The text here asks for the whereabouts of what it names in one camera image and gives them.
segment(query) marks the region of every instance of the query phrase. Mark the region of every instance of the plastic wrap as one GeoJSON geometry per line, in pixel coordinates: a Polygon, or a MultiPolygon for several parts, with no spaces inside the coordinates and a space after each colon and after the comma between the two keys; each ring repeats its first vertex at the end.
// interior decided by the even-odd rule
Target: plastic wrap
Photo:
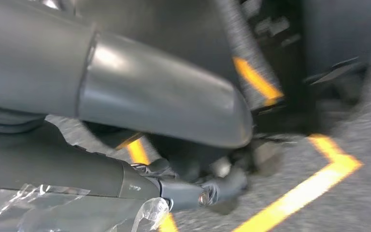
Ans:
{"type": "Polygon", "coordinates": [[[30,1],[37,1],[42,3],[43,5],[46,5],[52,9],[60,10],[60,2],[58,0],[30,0],[30,1]]]}
{"type": "Polygon", "coordinates": [[[140,208],[131,232],[156,230],[169,214],[169,205],[163,198],[152,198],[140,208]]]}
{"type": "Polygon", "coordinates": [[[49,185],[0,189],[0,232],[148,232],[169,213],[162,198],[144,202],[89,192],[49,185]]]}
{"type": "Polygon", "coordinates": [[[20,190],[0,189],[0,232],[63,232],[45,216],[61,205],[89,193],[88,190],[50,185],[24,185],[20,190]]]}

